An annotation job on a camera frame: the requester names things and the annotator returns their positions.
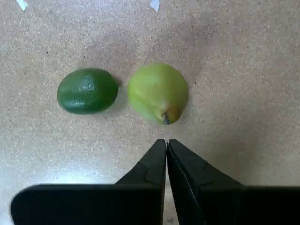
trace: black plastic jaw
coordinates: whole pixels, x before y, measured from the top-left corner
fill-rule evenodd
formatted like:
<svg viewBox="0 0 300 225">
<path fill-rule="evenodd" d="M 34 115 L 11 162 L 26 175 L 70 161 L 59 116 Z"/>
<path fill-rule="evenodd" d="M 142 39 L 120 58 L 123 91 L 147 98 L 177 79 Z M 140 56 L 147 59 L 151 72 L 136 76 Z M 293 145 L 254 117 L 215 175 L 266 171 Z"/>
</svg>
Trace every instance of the black plastic jaw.
<svg viewBox="0 0 300 225">
<path fill-rule="evenodd" d="M 166 144 L 157 140 L 113 185 L 38 185 L 12 201 L 15 225 L 160 225 Z"/>
</svg>

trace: countertop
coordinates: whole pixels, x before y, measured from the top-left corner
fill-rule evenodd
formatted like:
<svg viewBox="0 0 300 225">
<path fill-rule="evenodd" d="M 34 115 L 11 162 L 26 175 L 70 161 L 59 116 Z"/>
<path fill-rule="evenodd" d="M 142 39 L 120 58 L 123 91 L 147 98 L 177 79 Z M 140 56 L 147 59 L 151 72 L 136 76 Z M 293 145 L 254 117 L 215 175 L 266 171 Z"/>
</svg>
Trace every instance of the countertop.
<svg viewBox="0 0 300 225">
<path fill-rule="evenodd" d="M 300 1 L 27 0 L 0 2 L 0 224 L 39 183 L 114 183 L 158 138 L 177 139 L 243 184 L 300 185 Z M 127 103 L 134 71 L 162 61 L 190 99 L 164 126 Z M 82 67 L 121 81 L 115 104 L 79 116 L 56 101 Z M 166 182 L 164 225 L 177 224 Z"/>
</svg>

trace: white paper scrap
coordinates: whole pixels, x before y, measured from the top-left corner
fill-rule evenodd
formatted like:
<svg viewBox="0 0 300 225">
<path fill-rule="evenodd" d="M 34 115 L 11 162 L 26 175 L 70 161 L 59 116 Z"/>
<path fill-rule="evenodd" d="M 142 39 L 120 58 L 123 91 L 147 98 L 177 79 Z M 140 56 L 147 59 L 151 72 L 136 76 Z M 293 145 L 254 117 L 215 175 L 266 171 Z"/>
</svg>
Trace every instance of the white paper scrap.
<svg viewBox="0 0 300 225">
<path fill-rule="evenodd" d="M 159 0 L 152 0 L 150 3 L 150 7 L 153 8 L 156 12 L 159 10 Z"/>
<path fill-rule="evenodd" d="M 24 1 L 24 0 L 16 0 L 18 2 L 18 4 L 20 5 L 21 9 L 23 11 L 25 11 L 26 7 L 28 6 L 28 4 Z"/>
</svg>

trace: green pear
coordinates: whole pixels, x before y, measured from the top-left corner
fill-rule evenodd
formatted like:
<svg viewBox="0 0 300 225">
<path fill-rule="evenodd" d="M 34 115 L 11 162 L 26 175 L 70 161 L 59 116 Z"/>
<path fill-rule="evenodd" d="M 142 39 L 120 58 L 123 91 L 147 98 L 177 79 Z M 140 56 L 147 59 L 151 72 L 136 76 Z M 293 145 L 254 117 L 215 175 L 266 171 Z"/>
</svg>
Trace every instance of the green pear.
<svg viewBox="0 0 300 225">
<path fill-rule="evenodd" d="M 146 119 L 163 124 L 177 121 L 188 102 L 183 76 L 164 63 L 139 68 L 130 78 L 127 94 L 131 106 Z"/>
</svg>

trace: avocado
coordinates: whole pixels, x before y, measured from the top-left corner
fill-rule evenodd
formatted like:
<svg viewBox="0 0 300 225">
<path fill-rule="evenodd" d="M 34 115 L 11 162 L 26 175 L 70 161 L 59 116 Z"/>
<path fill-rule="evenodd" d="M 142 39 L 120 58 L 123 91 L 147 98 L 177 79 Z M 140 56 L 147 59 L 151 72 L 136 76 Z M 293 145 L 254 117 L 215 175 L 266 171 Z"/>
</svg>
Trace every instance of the avocado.
<svg viewBox="0 0 300 225">
<path fill-rule="evenodd" d="M 57 101 L 70 113 L 98 113 L 114 103 L 118 89 L 117 82 L 107 71 L 84 68 L 70 73 L 60 82 Z"/>
</svg>

